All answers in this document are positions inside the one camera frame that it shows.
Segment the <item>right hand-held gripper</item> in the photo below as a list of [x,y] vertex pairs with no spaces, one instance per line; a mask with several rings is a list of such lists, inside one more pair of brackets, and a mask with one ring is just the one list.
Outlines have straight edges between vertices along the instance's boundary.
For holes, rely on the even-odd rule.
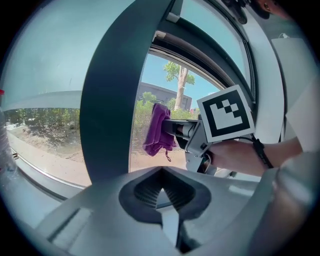
[[251,109],[239,85],[197,100],[200,120],[165,119],[161,131],[186,141],[186,169],[198,172],[213,144],[253,134],[255,125]]

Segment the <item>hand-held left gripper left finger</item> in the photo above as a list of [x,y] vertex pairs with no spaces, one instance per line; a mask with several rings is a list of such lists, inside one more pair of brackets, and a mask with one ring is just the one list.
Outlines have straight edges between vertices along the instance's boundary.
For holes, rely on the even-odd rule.
[[36,231],[68,256],[181,256],[159,224],[136,221],[120,204],[121,188],[149,171],[92,184],[50,212]]

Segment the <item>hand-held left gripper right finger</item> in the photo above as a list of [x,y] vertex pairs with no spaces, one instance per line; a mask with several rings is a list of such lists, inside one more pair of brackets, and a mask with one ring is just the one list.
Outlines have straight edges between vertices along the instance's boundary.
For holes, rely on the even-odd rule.
[[178,195],[177,243],[187,253],[252,253],[266,209],[266,177],[222,178],[163,167],[166,189]]

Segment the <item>purple cloth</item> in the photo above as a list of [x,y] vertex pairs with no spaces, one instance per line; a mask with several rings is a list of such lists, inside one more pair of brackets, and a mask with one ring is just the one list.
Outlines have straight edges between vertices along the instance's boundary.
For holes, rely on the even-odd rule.
[[175,137],[162,130],[165,120],[171,119],[171,111],[167,106],[155,103],[151,112],[151,119],[145,141],[142,145],[143,150],[151,157],[154,157],[161,149],[165,150],[165,156],[169,162],[171,158],[168,152],[176,147]]

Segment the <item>clear window glass pane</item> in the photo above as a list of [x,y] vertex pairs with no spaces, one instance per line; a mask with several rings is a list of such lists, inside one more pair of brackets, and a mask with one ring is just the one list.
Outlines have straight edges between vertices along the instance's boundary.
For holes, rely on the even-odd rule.
[[[174,79],[171,82],[166,81],[166,72],[164,71],[165,64],[169,60],[149,54],[146,58],[144,69],[142,72],[141,82],[153,84],[159,87],[163,87],[172,91],[177,92],[178,82]],[[184,95],[192,98],[191,109],[184,110],[182,108],[174,110],[176,99],[172,98],[168,103],[164,105],[167,106],[171,111],[171,118],[180,119],[180,120],[196,120],[198,114],[200,113],[197,100],[220,91],[220,88],[217,87],[214,83],[208,81],[203,76],[189,70],[189,74],[195,77],[195,84],[187,84],[184,89]],[[169,162],[165,156],[165,150],[161,149],[156,156],[149,156],[143,150],[143,143],[140,149],[133,148],[133,127],[132,127],[132,136],[131,136],[131,152],[130,152],[130,172],[138,171],[144,168],[149,168],[153,166],[161,166],[168,164],[170,166],[178,167],[185,169],[186,159],[185,153],[178,146],[175,147],[172,151],[168,153],[168,156],[171,159]]]

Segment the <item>person's right forearm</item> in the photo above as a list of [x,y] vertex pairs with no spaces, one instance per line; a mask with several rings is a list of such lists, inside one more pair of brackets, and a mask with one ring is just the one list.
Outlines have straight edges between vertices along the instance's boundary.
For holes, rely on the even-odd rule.
[[297,137],[274,143],[265,144],[264,153],[273,167],[280,167],[288,159],[294,158],[303,152],[302,146]]

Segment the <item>person's right hand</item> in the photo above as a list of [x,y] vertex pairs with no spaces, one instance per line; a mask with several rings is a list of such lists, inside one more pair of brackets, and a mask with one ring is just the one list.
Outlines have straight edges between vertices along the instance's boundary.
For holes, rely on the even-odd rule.
[[216,168],[257,177],[262,176],[267,169],[251,142],[226,140],[212,144],[208,151],[213,158],[212,165]]

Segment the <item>pollarded tree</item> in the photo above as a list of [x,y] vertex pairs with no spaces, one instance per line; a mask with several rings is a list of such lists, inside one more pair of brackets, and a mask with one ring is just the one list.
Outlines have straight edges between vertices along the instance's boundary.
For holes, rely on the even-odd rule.
[[177,80],[177,95],[174,110],[181,109],[185,87],[187,84],[194,85],[196,83],[195,76],[189,74],[189,70],[186,67],[172,61],[168,61],[164,65],[163,70],[166,72],[165,79],[167,82]]

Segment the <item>dark grey building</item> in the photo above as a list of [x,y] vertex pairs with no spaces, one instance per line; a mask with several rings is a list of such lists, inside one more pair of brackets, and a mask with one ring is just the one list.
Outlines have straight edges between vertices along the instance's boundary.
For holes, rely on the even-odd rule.
[[[171,99],[177,98],[177,92],[173,90],[146,82],[140,82],[137,91],[137,99],[142,100],[144,93],[151,93],[156,97],[156,100],[163,105],[168,103]],[[192,98],[184,95],[181,101],[181,108],[185,111],[189,111],[191,109],[191,105]]]

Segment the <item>white window sill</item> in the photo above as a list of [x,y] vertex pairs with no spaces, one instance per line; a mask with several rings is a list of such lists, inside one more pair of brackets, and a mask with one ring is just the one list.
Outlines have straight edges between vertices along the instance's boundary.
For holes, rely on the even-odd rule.
[[0,172],[0,195],[10,213],[33,229],[84,188],[45,174],[20,160],[13,169]]

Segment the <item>clear plastic bottle red label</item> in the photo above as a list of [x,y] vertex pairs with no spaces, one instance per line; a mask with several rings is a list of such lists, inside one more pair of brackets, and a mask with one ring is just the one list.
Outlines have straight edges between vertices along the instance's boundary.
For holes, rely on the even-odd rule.
[[17,165],[7,136],[6,118],[0,107],[0,174],[16,169]]

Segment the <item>half frosted window pane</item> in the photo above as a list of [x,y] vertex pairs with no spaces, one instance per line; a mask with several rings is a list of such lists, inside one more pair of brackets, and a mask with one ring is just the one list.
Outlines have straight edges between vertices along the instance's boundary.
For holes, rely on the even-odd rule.
[[[0,86],[1,109],[79,109],[85,76],[94,52],[119,12],[112,6],[133,0],[49,0],[23,28],[14,43]],[[82,146],[72,154],[35,147],[8,129],[12,150],[34,169],[68,183],[91,184]]]

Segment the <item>black window frame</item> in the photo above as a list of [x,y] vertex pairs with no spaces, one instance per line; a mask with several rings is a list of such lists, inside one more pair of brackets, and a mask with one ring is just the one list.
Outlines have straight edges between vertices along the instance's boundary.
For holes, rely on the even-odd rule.
[[254,97],[235,63],[212,39],[193,25],[175,25],[169,13],[180,14],[183,0],[132,0],[107,23],[85,76],[80,103],[80,138],[92,183],[126,174],[138,85],[157,30],[171,33],[211,57],[240,81],[249,105]]

